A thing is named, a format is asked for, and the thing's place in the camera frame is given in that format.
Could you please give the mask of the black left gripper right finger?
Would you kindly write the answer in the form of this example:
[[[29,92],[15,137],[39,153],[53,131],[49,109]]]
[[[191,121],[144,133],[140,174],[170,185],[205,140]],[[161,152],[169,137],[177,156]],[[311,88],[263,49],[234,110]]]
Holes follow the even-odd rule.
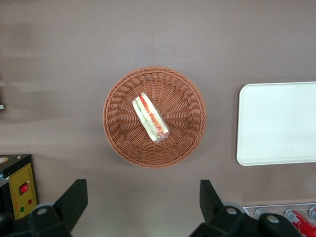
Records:
[[[245,237],[244,214],[231,205],[223,205],[209,180],[200,181],[199,204],[204,223],[201,237]]]

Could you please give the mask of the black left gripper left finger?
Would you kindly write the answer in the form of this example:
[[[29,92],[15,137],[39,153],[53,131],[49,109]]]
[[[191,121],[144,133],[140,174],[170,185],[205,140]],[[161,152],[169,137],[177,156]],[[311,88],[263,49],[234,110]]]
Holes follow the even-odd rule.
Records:
[[[31,212],[31,236],[70,237],[87,205],[87,181],[77,179],[53,205],[38,206]]]

